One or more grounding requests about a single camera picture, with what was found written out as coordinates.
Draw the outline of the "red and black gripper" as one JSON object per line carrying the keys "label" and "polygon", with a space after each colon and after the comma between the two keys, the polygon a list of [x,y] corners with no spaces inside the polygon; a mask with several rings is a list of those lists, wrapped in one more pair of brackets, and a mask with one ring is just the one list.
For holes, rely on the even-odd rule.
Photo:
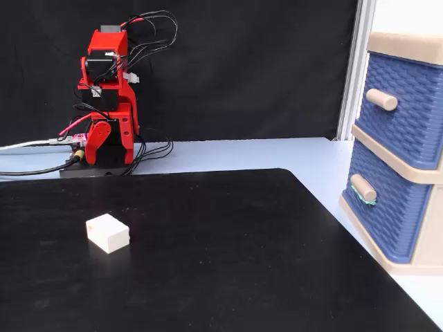
{"label": "red and black gripper", "polygon": [[[132,88],[124,83],[120,89],[105,89],[100,86],[92,86],[79,83],[77,90],[81,92],[77,109],[81,111],[92,111],[111,119],[111,112],[122,112],[121,104],[128,104],[129,111],[124,118],[118,119],[120,139],[125,148],[125,164],[129,165],[134,159],[134,126],[132,118]],[[111,125],[107,121],[97,122],[90,131],[84,147],[85,158],[88,164],[96,163],[97,150],[102,146],[111,133]]]}

